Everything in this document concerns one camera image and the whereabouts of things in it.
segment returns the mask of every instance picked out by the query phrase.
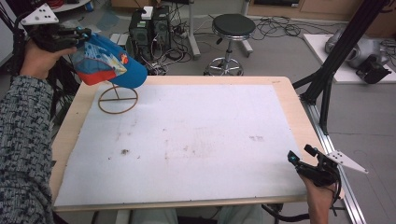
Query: sleeve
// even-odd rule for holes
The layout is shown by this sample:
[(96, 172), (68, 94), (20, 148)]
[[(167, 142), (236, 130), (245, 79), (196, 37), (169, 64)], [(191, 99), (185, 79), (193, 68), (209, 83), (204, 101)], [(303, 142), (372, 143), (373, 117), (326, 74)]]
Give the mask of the sleeve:
[(0, 223), (51, 223), (51, 86), (15, 77), (0, 104)]

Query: black stool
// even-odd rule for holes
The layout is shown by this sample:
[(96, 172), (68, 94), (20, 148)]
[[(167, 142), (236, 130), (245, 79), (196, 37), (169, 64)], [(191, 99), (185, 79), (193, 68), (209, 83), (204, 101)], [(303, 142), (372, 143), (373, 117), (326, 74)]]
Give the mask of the black stool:
[(235, 59), (231, 58), (233, 42), (249, 39), (253, 36), (256, 24), (241, 14), (224, 14), (217, 16), (212, 23), (213, 32), (222, 39), (230, 40), (225, 57), (213, 60), (205, 69), (204, 75), (210, 76), (242, 76), (244, 69)]

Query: metal frame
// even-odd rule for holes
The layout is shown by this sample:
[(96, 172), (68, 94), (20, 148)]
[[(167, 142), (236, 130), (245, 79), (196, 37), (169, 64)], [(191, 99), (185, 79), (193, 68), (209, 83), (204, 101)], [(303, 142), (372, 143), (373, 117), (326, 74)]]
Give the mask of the metal frame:
[(356, 46), (386, 2), (387, 0), (364, 0), (319, 70), (293, 83), (294, 89), (311, 83), (306, 92), (301, 95), (301, 99), (310, 105), (314, 105), (323, 92), (319, 125), (325, 134), (328, 134), (327, 118), (329, 114), (332, 79), (335, 72), (347, 58), (349, 52)]
[[(315, 128), (315, 131), (318, 135), (320, 143), (322, 144), (325, 150), (325, 153), (329, 154), (334, 152), (335, 149), (334, 146), (332, 145), (332, 140), (330, 139), (330, 136), (327, 135), (325, 132), (323, 132), (323, 130), (320, 128), (320, 125), (318, 123), (320, 116), (320, 113), (318, 112), (318, 108), (315, 105), (309, 105), (306, 102), (302, 102), (302, 104), (306, 114), (311, 120), (313, 127)], [(347, 176), (344, 172), (344, 169), (341, 166), (339, 166), (338, 169), (340, 170), (340, 176), (343, 183), (343, 190), (345, 192), (345, 196), (342, 202), (346, 207), (346, 211), (348, 213), (348, 217), (350, 221), (355, 224), (367, 223), (364, 219), (363, 212), (359, 207), (358, 201), (355, 198), (355, 195), (353, 194), (352, 187), (349, 185), (349, 182), (347, 181)]]

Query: white cable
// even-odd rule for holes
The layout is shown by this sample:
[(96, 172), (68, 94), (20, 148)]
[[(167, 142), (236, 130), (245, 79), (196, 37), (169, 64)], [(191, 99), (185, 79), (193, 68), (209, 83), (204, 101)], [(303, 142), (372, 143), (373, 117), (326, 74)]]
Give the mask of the white cable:
[(201, 27), (202, 27), (207, 21), (202, 22), (202, 24), (201, 24), (198, 28), (196, 28), (196, 29), (194, 30), (194, 33), (197, 32), (199, 29), (201, 29)]

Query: person's hand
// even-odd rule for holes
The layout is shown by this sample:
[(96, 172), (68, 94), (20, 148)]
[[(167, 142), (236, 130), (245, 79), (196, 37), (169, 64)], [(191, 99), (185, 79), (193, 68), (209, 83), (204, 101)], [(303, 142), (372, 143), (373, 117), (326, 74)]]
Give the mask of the person's hand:
[(26, 43), (24, 62), (20, 71), (23, 76), (45, 79), (49, 75), (49, 70), (55, 65), (59, 58), (66, 54), (76, 52), (76, 47), (63, 49), (56, 52), (48, 52), (40, 49), (32, 39)]
[(307, 190), (308, 212), (312, 224), (328, 223), (329, 209), (332, 206), (332, 196), (335, 191), (335, 186), (319, 188), (314, 183), (300, 175)]

